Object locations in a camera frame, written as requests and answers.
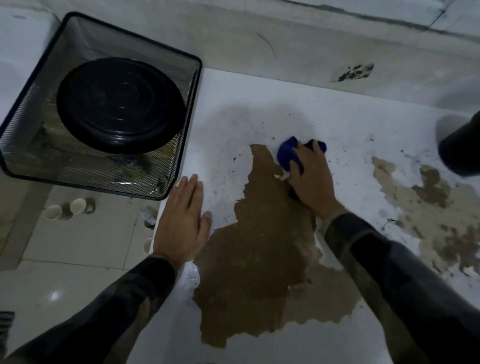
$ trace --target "wire mesh tray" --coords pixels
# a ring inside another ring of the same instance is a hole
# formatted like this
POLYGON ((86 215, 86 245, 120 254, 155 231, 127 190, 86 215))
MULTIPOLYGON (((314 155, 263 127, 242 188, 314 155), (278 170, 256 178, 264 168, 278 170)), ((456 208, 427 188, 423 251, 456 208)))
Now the wire mesh tray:
POLYGON ((0 126, 0 166, 15 178, 161 200, 178 176, 201 69, 196 56, 68 13, 0 126), (105 57, 149 63, 176 84, 187 113, 170 142, 127 156, 93 149, 68 132, 57 113, 58 87, 75 67, 105 57))

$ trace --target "black bowl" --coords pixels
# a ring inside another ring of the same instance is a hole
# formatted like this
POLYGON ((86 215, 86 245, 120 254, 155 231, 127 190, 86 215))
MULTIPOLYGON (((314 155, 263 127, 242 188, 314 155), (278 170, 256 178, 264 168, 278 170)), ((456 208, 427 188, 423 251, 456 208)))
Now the black bowl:
POLYGON ((84 63, 61 82, 59 116, 74 137, 106 153, 140 154, 168 143, 186 108, 163 72, 128 58, 84 63))

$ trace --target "blue cloth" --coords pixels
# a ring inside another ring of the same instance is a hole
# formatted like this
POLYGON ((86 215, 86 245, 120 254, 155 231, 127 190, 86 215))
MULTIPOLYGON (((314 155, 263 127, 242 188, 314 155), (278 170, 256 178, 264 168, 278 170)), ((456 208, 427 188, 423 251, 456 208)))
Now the blue cloth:
MULTIPOLYGON (((305 146, 311 150, 313 150, 313 142, 314 140, 311 139, 310 141, 308 141, 307 144, 305 144, 305 146)), ((281 145, 280 145, 280 148, 278 148, 278 152, 276 154, 276 158, 278 160, 278 163, 280 164, 280 166, 286 170, 287 172, 290 172, 290 161, 293 160, 294 162, 296 162, 298 165, 299 165, 299 168, 300 168, 300 174, 303 174, 303 165, 302 163, 300 162, 300 159, 299 157, 297 156, 297 153, 295 153, 295 151, 293 150, 293 148, 296 148, 298 146, 298 140, 296 139, 296 137, 292 136, 290 138, 288 138, 286 141, 284 141, 281 145)), ((327 151, 327 146, 325 143, 323 142, 318 142, 318 145, 320 147, 320 150, 322 152, 326 152, 327 151)))

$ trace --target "forearm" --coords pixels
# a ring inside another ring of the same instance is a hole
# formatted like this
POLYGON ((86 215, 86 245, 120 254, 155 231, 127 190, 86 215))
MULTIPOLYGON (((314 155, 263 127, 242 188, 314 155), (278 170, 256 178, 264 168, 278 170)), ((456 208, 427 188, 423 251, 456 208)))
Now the forearm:
POLYGON ((480 314, 410 250, 359 217, 337 211, 325 241, 382 323, 396 363, 451 359, 474 352, 480 314))
POLYGON ((175 282, 164 259, 148 257, 69 320, 17 349, 6 363, 126 362, 140 331, 175 282))

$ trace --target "brown patch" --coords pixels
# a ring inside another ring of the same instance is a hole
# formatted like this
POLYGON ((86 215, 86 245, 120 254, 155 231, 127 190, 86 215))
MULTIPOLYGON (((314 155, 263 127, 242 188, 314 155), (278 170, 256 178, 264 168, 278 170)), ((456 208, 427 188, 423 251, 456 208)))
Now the brown patch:
POLYGON ((258 336, 287 322, 340 322, 360 294, 343 270, 318 263, 312 213, 288 197, 288 183, 264 145, 252 145, 253 167, 238 222, 213 232, 194 263, 200 285, 202 341, 225 347, 235 334, 258 336))
POLYGON ((456 263, 479 272, 480 224, 476 213, 480 197, 475 190, 464 184, 451 188, 435 168, 426 165, 420 168, 423 187, 409 188, 392 178, 393 163, 377 157, 372 157, 372 162, 373 176, 385 198, 404 211, 396 225, 420 239, 421 259, 438 272, 456 263))

